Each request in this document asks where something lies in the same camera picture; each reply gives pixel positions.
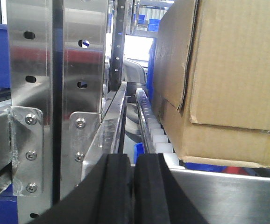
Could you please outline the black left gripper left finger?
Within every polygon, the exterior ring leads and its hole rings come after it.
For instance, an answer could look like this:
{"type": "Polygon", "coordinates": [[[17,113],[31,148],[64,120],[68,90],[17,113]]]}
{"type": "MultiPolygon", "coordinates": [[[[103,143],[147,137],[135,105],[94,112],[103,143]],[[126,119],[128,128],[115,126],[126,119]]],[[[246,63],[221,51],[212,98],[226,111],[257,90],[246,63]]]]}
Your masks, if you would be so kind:
{"type": "Polygon", "coordinates": [[[131,166],[125,154],[105,154],[63,200],[34,224],[130,224],[131,166]]]}

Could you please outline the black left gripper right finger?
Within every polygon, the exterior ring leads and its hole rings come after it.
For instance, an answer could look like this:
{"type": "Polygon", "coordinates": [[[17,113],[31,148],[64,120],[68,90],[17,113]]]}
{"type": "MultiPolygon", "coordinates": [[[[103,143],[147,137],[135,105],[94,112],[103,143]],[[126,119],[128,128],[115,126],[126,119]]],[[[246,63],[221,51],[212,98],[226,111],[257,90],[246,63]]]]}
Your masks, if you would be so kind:
{"type": "Polygon", "coordinates": [[[134,170],[135,224],[207,224],[162,154],[142,154],[134,170]]]}

